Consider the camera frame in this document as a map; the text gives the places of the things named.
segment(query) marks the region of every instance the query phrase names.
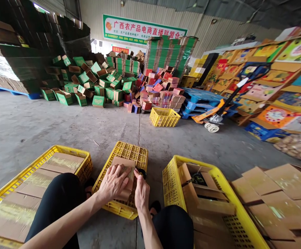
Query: green banner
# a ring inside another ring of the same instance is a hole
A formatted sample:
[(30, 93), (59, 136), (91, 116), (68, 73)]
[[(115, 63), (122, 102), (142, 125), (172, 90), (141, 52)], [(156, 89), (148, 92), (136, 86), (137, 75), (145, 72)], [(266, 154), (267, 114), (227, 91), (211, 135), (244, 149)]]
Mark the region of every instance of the green banner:
[(147, 39), (152, 36), (168, 35), (178, 39), (186, 36), (187, 32), (187, 29), (103, 15), (103, 37), (107, 39), (147, 44)]

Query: black pants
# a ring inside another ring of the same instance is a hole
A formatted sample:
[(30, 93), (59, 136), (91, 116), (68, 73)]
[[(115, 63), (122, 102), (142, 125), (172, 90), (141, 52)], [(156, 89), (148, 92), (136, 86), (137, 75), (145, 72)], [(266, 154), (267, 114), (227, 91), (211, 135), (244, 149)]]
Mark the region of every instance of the black pants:
[[(42, 197), (25, 242), (85, 200), (85, 190), (74, 174), (55, 177)], [(165, 207), (153, 217), (153, 223), (164, 249), (193, 248), (193, 223), (181, 207)], [(79, 248), (77, 234), (64, 248)]]

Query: pallet jack handle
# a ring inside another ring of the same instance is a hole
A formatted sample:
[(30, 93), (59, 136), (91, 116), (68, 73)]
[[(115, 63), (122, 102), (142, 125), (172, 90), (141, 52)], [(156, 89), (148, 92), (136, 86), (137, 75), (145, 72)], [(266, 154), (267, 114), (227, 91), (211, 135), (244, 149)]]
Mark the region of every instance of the pallet jack handle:
[[(242, 79), (242, 72), (245, 71), (246, 68), (248, 67), (256, 67), (255, 70), (253, 72), (250, 72), (244, 79)], [(262, 74), (256, 74), (255, 72), (257, 72), (259, 67), (265, 67), (266, 71), (263, 72)], [(233, 100), (233, 98), (236, 96), (236, 94), (241, 90), (241, 88), (247, 84), (250, 83), (251, 81), (255, 81), (260, 79), (261, 77), (265, 76), (269, 70), (271, 69), (271, 63), (268, 62), (264, 62), (264, 63), (251, 63), (249, 65), (246, 65), (243, 67), (243, 69), (241, 70), (241, 72), (239, 73), (238, 77), (239, 77), (239, 83), (237, 84), (237, 88), (236, 90), (229, 96), (229, 98), (225, 101), (225, 103), (223, 104), (223, 106), (216, 112), (216, 114), (218, 116), (221, 116), (224, 112), (224, 110), (226, 109), (226, 107), (231, 103), (231, 101)]]

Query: pallet jack wheel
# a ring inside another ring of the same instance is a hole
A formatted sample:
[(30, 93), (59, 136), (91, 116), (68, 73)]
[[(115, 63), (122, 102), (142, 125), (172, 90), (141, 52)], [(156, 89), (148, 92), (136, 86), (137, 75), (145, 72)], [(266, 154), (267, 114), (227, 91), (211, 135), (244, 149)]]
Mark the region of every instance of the pallet jack wheel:
[(211, 123), (205, 123), (205, 128), (208, 129), (208, 127), (211, 127), (212, 124)]
[(218, 127), (217, 125), (211, 125), (207, 128), (207, 130), (210, 132), (210, 133), (215, 133), (215, 132), (218, 132), (220, 129), (220, 127)]

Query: potato pile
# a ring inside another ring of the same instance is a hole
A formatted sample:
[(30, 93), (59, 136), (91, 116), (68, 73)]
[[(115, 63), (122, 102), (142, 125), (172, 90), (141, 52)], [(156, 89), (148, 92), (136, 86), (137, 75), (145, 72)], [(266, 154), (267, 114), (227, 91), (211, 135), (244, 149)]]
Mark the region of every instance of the potato pile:
[(285, 137), (278, 143), (274, 144), (274, 147), (289, 156), (301, 160), (301, 134), (292, 134)]

